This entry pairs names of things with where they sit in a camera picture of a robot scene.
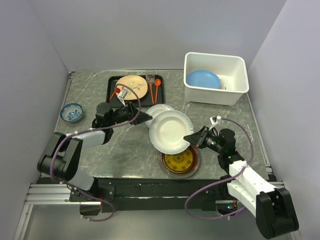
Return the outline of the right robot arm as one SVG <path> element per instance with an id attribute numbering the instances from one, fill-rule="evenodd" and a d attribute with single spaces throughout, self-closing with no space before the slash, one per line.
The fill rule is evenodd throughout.
<path id="1" fill-rule="evenodd" d="M 218 153 L 218 163 L 229 175 L 219 181 L 219 195 L 224 199 L 234 197 L 239 200 L 255 217 L 257 228 L 265 239 L 299 229 L 290 192 L 269 183 L 249 166 L 236 150 L 234 131 L 224 128 L 214 134 L 204 126 L 200 131 L 184 136 L 184 140 L 199 149 L 209 148 Z"/>

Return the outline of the light blue plate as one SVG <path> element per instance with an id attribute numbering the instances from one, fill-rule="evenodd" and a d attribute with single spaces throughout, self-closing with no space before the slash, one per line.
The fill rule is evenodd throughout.
<path id="1" fill-rule="evenodd" d="M 221 86 L 220 78 L 213 72 L 199 69 L 192 71 L 186 76 L 186 83 L 192 87 L 219 89 Z"/>

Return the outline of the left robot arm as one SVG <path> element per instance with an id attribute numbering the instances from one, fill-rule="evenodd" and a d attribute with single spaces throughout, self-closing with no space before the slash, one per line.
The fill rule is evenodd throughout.
<path id="1" fill-rule="evenodd" d="M 90 129 L 70 134 L 54 132 L 51 135 L 37 163 L 37 170 L 52 180 L 59 179 L 81 189 L 81 195 L 93 201 L 99 196 L 100 189 L 92 175 L 79 169 L 82 150 L 108 143 L 114 128 L 139 125 L 152 119 L 130 101 L 116 110 L 108 102 L 102 102 L 96 107 Z"/>

